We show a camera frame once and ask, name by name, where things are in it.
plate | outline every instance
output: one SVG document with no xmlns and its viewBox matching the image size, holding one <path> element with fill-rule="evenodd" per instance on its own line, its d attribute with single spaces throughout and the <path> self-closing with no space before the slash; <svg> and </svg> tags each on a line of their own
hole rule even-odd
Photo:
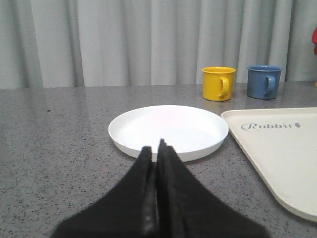
<svg viewBox="0 0 317 238">
<path fill-rule="evenodd" d="M 275 199 L 317 222 L 317 108 L 231 110 L 221 116 Z"/>
<path fill-rule="evenodd" d="M 151 146 L 156 162 L 160 139 L 173 146 L 184 162 L 207 156 L 218 149 L 229 127 L 209 111 L 178 105 L 138 108 L 116 117 L 108 132 L 116 147 L 137 158 L 143 146 Z"/>
</svg>

red object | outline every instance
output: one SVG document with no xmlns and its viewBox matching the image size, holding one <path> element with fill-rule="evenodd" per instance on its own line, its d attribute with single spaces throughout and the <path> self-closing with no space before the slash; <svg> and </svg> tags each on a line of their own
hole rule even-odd
<svg viewBox="0 0 317 238">
<path fill-rule="evenodd" d="M 314 53 L 317 56 L 317 27 L 315 31 L 313 32 L 312 42 L 315 44 Z"/>
</svg>

speckled granite surface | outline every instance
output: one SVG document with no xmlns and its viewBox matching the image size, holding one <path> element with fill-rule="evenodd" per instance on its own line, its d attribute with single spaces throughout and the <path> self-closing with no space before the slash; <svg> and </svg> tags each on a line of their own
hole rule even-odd
<svg viewBox="0 0 317 238">
<path fill-rule="evenodd" d="M 312 81 L 281 83 L 278 97 L 267 101 L 247 97 L 246 84 L 235 85 L 226 102 L 201 94 L 201 85 L 0 89 L 0 237 L 47 238 L 59 221 L 115 186 L 134 162 L 107 133 L 121 113 L 167 104 L 218 115 L 317 107 Z M 278 204 L 230 134 L 216 152 L 186 165 L 214 195 L 264 225 L 273 238 L 317 237 L 317 223 Z"/>
</svg>

mug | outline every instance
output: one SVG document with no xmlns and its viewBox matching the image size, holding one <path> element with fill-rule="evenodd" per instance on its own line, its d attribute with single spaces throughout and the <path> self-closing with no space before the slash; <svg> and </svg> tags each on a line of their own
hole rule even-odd
<svg viewBox="0 0 317 238">
<path fill-rule="evenodd" d="M 231 98 L 234 72 L 230 67 L 206 67 L 203 71 L 203 98 L 211 101 L 226 101 Z"/>
<path fill-rule="evenodd" d="M 257 99 L 276 98 L 282 68 L 274 65 L 248 67 L 247 95 Z"/>
</svg>

white curtain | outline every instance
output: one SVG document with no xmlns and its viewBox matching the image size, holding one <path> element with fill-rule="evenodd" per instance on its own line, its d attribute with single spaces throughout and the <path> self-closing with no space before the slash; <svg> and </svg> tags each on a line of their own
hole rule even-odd
<svg viewBox="0 0 317 238">
<path fill-rule="evenodd" d="M 0 88 L 200 84 L 206 66 L 317 80 L 316 0 L 0 0 Z"/>
</svg>

